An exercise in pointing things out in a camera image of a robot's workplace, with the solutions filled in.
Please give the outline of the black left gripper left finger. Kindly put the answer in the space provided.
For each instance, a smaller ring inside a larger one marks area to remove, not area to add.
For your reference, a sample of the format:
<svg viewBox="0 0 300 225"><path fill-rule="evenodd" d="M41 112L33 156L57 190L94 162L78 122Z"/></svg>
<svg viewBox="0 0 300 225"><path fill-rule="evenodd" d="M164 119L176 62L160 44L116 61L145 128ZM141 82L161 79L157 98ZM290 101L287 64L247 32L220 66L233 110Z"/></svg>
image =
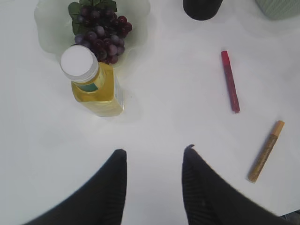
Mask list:
<svg viewBox="0 0 300 225"><path fill-rule="evenodd" d="M115 150L70 197L29 225L120 225L127 191L127 153Z"/></svg>

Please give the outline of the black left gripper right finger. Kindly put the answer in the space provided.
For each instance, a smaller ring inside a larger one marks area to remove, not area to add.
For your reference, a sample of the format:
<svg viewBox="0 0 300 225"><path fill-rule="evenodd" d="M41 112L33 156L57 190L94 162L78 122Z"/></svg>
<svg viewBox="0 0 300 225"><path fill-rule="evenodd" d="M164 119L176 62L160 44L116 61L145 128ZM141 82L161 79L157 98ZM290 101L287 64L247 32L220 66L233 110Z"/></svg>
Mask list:
<svg viewBox="0 0 300 225"><path fill-rule="evenodd" d="M183 202L190 225L288 225L229 185L189 145L182 162Z"/></svg>

